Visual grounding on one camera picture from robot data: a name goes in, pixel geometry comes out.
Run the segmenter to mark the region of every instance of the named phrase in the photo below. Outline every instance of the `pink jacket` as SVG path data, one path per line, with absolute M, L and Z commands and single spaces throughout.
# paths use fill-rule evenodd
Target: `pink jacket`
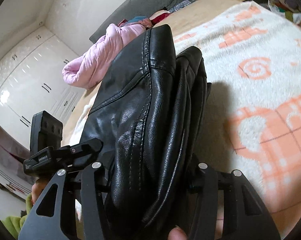
M 63 68 L 64 81 L 75 87 L 90 89 L 101 82 L 117 54 L 129 42 L 146 31 L 141 24 L 117 27 L 110 24 L 101 37 L 83 56 Z

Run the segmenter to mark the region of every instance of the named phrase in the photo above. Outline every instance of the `green towel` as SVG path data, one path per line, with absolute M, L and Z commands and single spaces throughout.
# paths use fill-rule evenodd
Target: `green towel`
M 33 206 L 32 203 L 32 195 L 28 195 L 26 198 L 26 214 L 28 215 L 31 208 Z M 27 215 L 23 217 L 14 217 L 14 216 L 9 216 L 5 220 L 3 220 L 3 224 L 6 227 L 6 229 L 12 234 L 12 236 L 17 239 L 18 234 L 21 231 L 22 226 L 24 225 L 24 222 L 27 218 Z

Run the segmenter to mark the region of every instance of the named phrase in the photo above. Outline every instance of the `black leather jacket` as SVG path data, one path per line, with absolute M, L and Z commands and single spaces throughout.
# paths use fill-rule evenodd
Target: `black leather jacket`
M 166 223 L 206 97 L 201 51 L 190 47 L 176 56 L 168 25 L 143 33 L 112 62 L 81 142 L 99 138 L 102 153 L 115 151 L 105 209 L 120 239 L 154 237 Z

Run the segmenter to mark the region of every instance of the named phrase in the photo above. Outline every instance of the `beige bedsheet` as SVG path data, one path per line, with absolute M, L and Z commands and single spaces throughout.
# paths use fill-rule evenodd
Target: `beige bedsheet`
M 168 24 L 173 37 L 206 23 L 220 15 L 230 7 L 239 4 L 233 0 L 197 0 L 191 5 L 172 13 L 169 17 L 156 24 L 155 27 Z
M 208 22 L 240 2 L 233 0 L 197 0 L 191 5 L 172 13 L 169 17 L 155 25 L 168 24 L 172 29 L 173 36 L 184 33 L 198 25 Z M 63 129 L 62 146 L 68 145 L 74 132 L 75 126 L 83 113 L 85 105 L 98 92 L 100 84 L 86 91 L 77 103 L 73 113 L 69 117 Z

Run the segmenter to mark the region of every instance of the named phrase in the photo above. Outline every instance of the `hand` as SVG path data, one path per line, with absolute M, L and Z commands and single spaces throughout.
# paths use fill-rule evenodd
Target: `hand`
M 48 182 L 49 182 L 49 179 L 40 178 L 32 186 L 32 201 L 33 201 L 33 204 L 36 202 L 36 200 L 38 199 L 38 197 L 40 196 L 42 191 L 45 189 Z
M 40 178 L 32 186 L 32 201 L 33 204 L 36 202 L 46 185 L 48 184 L 49 179 Z M 168 235 L 168 240 L 187 240 L 187 235 L 180 227 L 173 228 Z
M 180 227 L 175 227 L 169 232 L 168 240 L 187 240 L 187 235 Z

